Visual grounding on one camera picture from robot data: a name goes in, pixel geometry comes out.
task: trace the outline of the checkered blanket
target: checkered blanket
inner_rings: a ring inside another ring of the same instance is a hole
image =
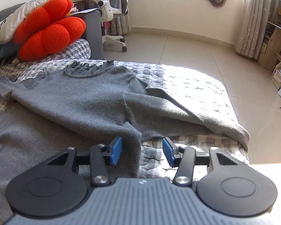
[[[87,62],[91,65],[100,65],[104,62],[101,60],[79,61],[81,63]],[[18,77],[18,81],[22,81],[35,77],[41,71],[63,68],[72,62],[72,60],[54,60],[41,63],[18,64],[16,66],[6,65],[0,68],[0,75],[15,75]],[[236,115],[223,84],[206,74],[196,70],[167,65],[131,62],[115,62],[114,64],[131,69],[140,79],[149,83],[152,87],[160,87],[170,95],[179,95],[187,98],[188,101],[197,104],[210,115],[237,122]],[[0,114],[6,107],[7,102],[0,97]],[[174,136],[171,140],[178,146],[192,146],[200,152],[208,152],[210,147],[218,147],[248,164],[247,154],[242,145],[227,136],[218,136],[216,134],[188,135]],[[165,158],[162,151],[162,139],[145,141],[141,144],[139,177],[169,177],[173,179],[176,170],[177,168],[171,168],[169,166]],[[199,180],[206,174],[207,166],[196,166],[194,180]]]
[[[45,58],[34,61],[34,62],[25,62],[24,67],[29,67],[31,65],[40,63],[40,62],[49,62],[52,60],[67,60],[67,59],[89,59],[91,56],[90,45],[87,40],[78,39],[72,44],[68,45],[65,49],[63,49],[59,53],[51,54],[46,56]]]

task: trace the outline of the metal screw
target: metal screw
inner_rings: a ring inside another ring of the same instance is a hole
[[[185,177],[185,176],[179,176],[176,178],[176,182],[179,183],[180,185],[185,185],[187,183],[189,183],[189,178]]]
[[[105,184],[105,183],[107,183],[107,181],[108,181],[108,177],[99,175],[99,176],[94,177],[93,180],[94,180],[94,182],[96,182],[97,184]]]

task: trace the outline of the sweater sleeve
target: sweater sleeve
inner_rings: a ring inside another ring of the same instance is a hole
[[[22,82],[11,82],[6,75],[0,76],[0,95],[8,102],[13,101],[13,90],[25,90],[32,87],[39,80],[45,77],[45,73],[40,72],[35,78],[23,80]]]

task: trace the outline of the gray sofa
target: gray sofa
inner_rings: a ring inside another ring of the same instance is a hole
[[[0,11],[0,22],[16,11],[21,5],[23,5],[23,3]],[[75,16],[80,17],[86,23],[86,30],[81,38],[87,40],[90,45],[90,59],[104,60],[100,12],[93,11],[90,13],[76,14]]]

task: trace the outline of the logo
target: logo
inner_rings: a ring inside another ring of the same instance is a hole
[[[6,19],[2,21],[1,25],[0,25],[0,30],[1,30],[1,26],[6,22]]]
[[[147,181],[146,181],[146,180],[141,180],[141,181],[139,181],[139,183],[140,183],[141,185],[145,185],[145,184],[147,183]]]

